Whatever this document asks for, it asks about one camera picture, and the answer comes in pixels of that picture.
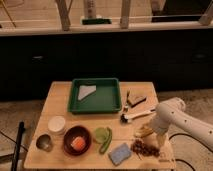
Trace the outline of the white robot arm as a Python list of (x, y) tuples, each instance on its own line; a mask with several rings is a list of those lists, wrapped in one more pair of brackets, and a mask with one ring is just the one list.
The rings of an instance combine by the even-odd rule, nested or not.
[(213, 150), (213, 125), (185, 113), (186, 104), (178, 97), (158, 103), (150, 127), (158, 135), (165, 134), (171, 124), (188, 132)]

